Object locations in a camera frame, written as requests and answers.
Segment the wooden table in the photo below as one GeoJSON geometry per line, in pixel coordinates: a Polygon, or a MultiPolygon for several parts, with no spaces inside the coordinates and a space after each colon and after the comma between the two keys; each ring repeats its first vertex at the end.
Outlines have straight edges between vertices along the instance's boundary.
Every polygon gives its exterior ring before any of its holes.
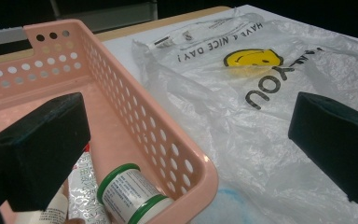
{"type": "MultiPolygon", "coordinates": [[[[118,28],[115,30],[109,30],[101,33],[97,33],[95,36],[101,41],[108,41],[111,39],[116,39],[119,37],[132,35],[136,33],[141,33],[143,31],[148,31],[155,28],[160,28],[162,26],[172,25],[175,23],[195,20],[204,16],[210,16],[215,13],[220,13],[223,11],[229,10],[227,6],[218,6],[218,7],[210,7],[202,10],[197,10],[193,12],[188,12],[181,15],[172,16],[169,18],[164,18],[156,21],[144,22],[141,24],[135,24],[132,26],[118,28]]],[[[0,54],[0,63],[14,61],[18,59],[29,58],[34,55],[34,50],[29,47],[28,49],[11,49],[10,53],[2,53],[0,54]]]]}

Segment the pink perforated plastic basket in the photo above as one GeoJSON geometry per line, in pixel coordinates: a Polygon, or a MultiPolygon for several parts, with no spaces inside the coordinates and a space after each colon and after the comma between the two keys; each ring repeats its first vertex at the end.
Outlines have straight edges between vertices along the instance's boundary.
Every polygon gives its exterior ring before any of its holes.
{"type": "Polygon", "coordinates": [[[23,27],[33,52],[0,57],[0,132],[46,101],[84,97],[98,180],[125,163],[173,203],[152,224],[186,224],[213,200],[213,162],[78,20],[23,27]]]}

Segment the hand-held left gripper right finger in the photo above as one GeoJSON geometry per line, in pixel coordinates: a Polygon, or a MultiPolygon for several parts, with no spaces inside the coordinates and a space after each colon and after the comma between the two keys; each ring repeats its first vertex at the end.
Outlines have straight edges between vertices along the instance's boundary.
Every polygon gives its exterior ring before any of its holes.
{"type": "Polygon", "coordinates": [[[358,203],[358,111],[322,95],[301,92],[288,138],[349,201],[358,203]]]}

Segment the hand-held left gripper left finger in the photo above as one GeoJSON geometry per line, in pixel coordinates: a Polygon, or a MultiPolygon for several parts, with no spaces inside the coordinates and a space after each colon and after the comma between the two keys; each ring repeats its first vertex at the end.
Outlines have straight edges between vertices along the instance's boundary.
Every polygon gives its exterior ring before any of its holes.
{"type": "Polygon", "coordinates": [[[44,210],[90,141],[83,96],[51,99],[0,132],[0,205],[44,210]]]}

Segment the white tube with red cap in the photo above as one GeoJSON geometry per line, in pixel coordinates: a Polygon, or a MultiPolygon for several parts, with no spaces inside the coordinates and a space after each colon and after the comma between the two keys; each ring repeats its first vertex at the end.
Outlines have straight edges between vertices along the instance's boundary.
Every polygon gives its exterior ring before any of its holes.
{"type": "Polygon", "coordinates": [[[111,224],[104,207],[97,200],[97,182],[86,145],[68,176],[68,217],[81,218],[85,224],[111,224]]]}

